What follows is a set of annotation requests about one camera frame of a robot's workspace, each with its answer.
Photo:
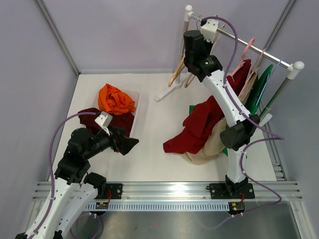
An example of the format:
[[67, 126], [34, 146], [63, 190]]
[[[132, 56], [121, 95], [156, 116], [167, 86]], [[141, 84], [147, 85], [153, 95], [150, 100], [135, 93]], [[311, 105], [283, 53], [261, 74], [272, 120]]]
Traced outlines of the maroon t shirt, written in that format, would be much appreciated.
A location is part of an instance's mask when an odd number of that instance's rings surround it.
[[[122, 115], [112, 115], [112, 117], [113, 119], [110, 123], [110, 126], [124, 129], [126, 131], [124, 136], [129, 137], [134, 122], [133, 114], [129, 112]], [[96, 116], [80, 115], [78, 118], [80, 119], [80, 124], [84, 125], [92, 136], [98, 134], [100, 127], [95, 122]]]

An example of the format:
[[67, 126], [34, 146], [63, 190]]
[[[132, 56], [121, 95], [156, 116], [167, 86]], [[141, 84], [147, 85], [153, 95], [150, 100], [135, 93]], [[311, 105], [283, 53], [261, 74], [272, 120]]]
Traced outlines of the orange t shirt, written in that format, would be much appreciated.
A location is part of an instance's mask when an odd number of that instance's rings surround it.
[[98, 107], [111, 115], [123, 115], [136, 111], [135, 101], [120, 89], [106, 84], [98, 94]]

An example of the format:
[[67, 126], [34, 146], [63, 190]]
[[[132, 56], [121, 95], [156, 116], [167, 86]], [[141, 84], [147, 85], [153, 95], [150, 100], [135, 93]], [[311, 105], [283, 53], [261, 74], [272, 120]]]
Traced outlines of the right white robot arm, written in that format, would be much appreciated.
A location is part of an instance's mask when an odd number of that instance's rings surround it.
[[186, 31], [183, 38], [185, 66], [210, 90], [227, 122], [226, 129], [220, 133], [220, 139], [228, 151], [228, 171], [225, 183], [210, 184], [211, 197], [249, 198], [253, 189], [244, 174], [244, 148], [250, 143], [260, 118], [252, 115], [241, 103], [227, 81], [219, 60], [209, 54], [200, 31]]

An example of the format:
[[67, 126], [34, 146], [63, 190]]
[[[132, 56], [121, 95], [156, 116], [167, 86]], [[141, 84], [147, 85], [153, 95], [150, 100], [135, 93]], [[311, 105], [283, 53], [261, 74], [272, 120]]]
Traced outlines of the pink plastic hanger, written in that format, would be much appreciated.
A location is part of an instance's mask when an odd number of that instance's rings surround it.
[[246, 55], [247, 55], [247, 51], [250, 49], [250, 47], [255, 43], [255, 38], [252, 38], [248, 44], [246, 45], [246, 47], [243, 50], [242, 56], [241, 56], [241, 61], [238, 64], [238, 66], [233, 70], [233, 72], [231, 74], [229, 74], [229, 76], [232, 77], [233, 81], [234, 81], [234, 75], [236, 73], [239, 72], [239, 70], [245, 65], [245, 60], [246, 60]]

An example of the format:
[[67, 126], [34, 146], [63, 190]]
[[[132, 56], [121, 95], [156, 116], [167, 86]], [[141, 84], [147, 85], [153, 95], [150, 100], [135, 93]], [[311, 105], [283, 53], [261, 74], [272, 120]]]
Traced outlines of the red t shirt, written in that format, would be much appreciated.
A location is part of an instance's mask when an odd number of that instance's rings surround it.
[[[245, 65], [234, 75], [234, 81], [231, 76], [227, 76], [227, 80], [239, 97], [251, 67], [251, 60], [245, 60]], [[191, 114], [183, 121], [184, 130], [174, 138], [163, 144], [164, 152], [184, 154], [190, 152], [196, 154], [203, 147], [204, 136], [206, 135], [206, 120], [208, 119], [205, 110], [199, 110], [203, 115], [191, 116]]]

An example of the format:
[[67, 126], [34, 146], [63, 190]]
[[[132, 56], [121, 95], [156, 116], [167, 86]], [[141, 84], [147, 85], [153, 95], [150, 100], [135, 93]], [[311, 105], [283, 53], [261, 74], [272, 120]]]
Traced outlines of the wooden hanger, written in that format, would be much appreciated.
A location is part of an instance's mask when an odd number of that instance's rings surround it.
[[[188, 28], [189, 28], [189, 21], [185, 21], [184, 22], [184, 26], [183, 26], [182, 34], [184, 34], [186, 31], [188, 31]], [[172, 78], [170, 79], [170, 82], [168, 84], [169, 87], [171, 87], [173, 84], [176, 84], [178, 86], [181, 84], [181, 81], [179, 79], [179, 75], [181, 74], [182, 70], [185, 67], [185, 65], [184, 65], [185, 53], [184, 53], [184, 38], [183, 38], [183, 35], [182, 35], [182, 40], [181, 40], [180, 55], [181, 55], [180, 62], [178, 64], [177, 68], [175, 69], [175, 72], [173, 73]]]

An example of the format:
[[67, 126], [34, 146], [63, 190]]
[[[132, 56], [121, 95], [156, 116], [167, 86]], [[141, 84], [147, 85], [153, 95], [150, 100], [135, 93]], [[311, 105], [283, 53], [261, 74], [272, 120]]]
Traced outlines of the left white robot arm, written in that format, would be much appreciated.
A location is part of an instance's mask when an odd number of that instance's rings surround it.
[[93, 199], [108, 195], [104, 176], [88, 172], [89, 159], [110, 148], [128, 154], [139, 143], [126, 137], [123, 130], [100, 130], [92, 136], [88, 129], [78, 128], [71, 133], [66, 150], [59, 161], [50, 193], [31, 227], [16, 235], [17, 239], [63, 239], [85, 207]]

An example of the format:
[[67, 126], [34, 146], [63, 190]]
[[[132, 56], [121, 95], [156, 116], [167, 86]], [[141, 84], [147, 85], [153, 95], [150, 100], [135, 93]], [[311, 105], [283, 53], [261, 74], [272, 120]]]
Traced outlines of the beige plastic hanger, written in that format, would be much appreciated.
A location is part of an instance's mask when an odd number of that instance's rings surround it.
[[200, 30], [188, 30], [183, 34], [184, 39], [184, 65], [189, 76], [184, 87], [187, 88], [194, 78], [200, 82], [211, 73], [222, 70], [223, 67], [211, 51], [216, 46], [219, 38], [211, 29], [203, 26]]

